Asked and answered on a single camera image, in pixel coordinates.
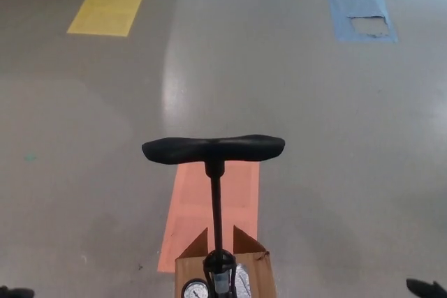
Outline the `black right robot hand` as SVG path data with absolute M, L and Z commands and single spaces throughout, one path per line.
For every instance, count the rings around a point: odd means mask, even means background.
M 419 298 L 446 298 L 447 292 L 436 281 L 428 283 L 415 278 L 406 279 L 406 287 Z

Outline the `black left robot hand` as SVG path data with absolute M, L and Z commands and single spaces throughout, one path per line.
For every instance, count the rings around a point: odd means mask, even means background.
M 0 287 L 0 298 L 34 298 L 35 292 L 29 288 Z

